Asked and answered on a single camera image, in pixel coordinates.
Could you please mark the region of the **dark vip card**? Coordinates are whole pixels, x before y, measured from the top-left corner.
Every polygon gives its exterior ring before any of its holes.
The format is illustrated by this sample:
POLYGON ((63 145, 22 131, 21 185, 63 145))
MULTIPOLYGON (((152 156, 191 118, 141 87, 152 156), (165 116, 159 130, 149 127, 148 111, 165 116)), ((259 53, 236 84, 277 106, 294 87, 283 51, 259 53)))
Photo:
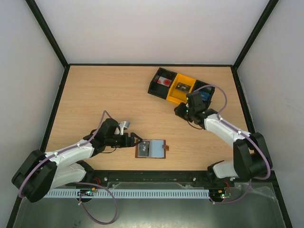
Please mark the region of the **dark vip card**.
POLYGON ((138 144, 137 155, 139 157, 148 157, 150 155, 150 140, 143 140, 138 144))
POLYGON ((185 92, 185 93, 188 93, 188 92, 190 91, 190 89, 191 89, 191 86, 179 82, 179 83, 176 85, 176 88, 175 88, 175 89, 176 89, 176 90, 179 90, 179 91, 182 91, 182 92, 185 92))

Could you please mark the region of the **brown leather card holder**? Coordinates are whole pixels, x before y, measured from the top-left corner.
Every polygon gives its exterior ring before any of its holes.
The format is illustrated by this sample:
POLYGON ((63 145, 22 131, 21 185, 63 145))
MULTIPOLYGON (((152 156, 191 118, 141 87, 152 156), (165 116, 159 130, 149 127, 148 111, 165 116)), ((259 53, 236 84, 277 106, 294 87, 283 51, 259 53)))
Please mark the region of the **brown leather card holder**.
POLYGON ((150 155, 148 157, 139 157, 137 155, 138 145, 136 145, 135 158, 165 159, 167 151, 169 151, 169 146, 165 140, 150 140, 150 155))

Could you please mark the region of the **blue credit card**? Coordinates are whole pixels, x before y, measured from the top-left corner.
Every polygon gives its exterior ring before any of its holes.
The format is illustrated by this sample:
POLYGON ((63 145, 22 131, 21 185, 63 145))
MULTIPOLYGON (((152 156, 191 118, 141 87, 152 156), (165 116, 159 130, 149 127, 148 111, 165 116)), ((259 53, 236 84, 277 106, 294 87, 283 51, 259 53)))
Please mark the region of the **blue credit card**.
POLYGON ((209 94, 209 93, 204 92, 204 91, 200 91, 199 93, 200 93, 200 95, 201 95, 201 98, 202 98, 204 101, 209 101, 209 100, 210 100, 210 94, 209 94))

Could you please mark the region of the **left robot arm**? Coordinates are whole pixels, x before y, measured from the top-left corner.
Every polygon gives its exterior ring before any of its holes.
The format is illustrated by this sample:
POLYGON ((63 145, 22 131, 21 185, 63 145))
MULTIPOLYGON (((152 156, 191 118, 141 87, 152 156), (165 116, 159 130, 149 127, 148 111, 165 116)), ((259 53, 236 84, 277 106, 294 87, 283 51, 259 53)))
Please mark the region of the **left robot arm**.
POLYGON ((137 134, 126 132, 129 125, 129 121, 119 123, 107 118, 89 135, 68 147, 52 152, 32 151, 11 180, 19 190, 19 197, 37 202, 54 188, 89 181, 94 170, 85 159, 104 152, 106 147, 129 148, 142 142, 137 134))

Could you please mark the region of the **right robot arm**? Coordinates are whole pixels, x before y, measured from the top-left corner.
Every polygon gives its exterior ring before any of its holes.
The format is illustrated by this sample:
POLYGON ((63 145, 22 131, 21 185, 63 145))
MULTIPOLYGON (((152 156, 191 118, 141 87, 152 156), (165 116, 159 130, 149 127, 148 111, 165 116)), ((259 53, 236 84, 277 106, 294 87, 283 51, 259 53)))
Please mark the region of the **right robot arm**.
POLYGON ((224 178, 248 181, 270 177, 272 161, 262 134, 243 131, 227 122, 219 112, 209 108, 209 103, 202 100, 199 92, 188 94, 186 102, 175 107, 174 112, 188 123, 215 134, 233 150, 232 160, 219 161, 208 167, 210 185, 218 186, 224 178))

